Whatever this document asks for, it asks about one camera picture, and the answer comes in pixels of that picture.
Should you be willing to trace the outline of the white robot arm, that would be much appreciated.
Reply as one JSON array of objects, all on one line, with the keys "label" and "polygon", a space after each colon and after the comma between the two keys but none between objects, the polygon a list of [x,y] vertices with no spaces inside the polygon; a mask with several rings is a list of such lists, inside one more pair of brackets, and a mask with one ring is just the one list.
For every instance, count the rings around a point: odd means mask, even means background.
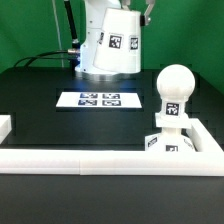
[{"label": "white robot arm", "polygon": [[86,38],[76,75],[95,81],[126,78],[141,71],[141,27],[150,23],[156,0],[146,11],[130,10],[131,0],[84,0]]}]

